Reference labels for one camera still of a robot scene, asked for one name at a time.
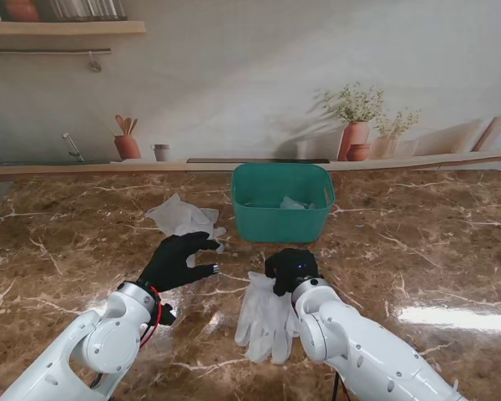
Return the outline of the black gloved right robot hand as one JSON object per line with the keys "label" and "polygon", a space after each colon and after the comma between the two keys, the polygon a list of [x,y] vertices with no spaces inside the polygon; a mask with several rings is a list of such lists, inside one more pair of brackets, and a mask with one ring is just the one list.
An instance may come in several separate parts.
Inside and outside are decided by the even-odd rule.
{"label": "black gloved right robot hand", "polygon": [[319,277],[314,255],[304,249],[285,248],[265,260],[266,276],[273,278],[273,292],[283,297],[305,280]]}

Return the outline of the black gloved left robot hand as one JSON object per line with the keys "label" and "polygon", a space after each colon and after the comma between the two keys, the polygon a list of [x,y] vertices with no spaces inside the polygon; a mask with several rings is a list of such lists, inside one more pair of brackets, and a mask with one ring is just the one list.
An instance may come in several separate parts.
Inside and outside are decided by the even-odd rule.
{"label": "black gloved left robot hand", "polygon": [[203,231],[170,236],[159,244],[138,282],[167,292],[213,276],[219,271],[216,264],[188,267],[187,259],[198,251],[216,251],[219,246]]}

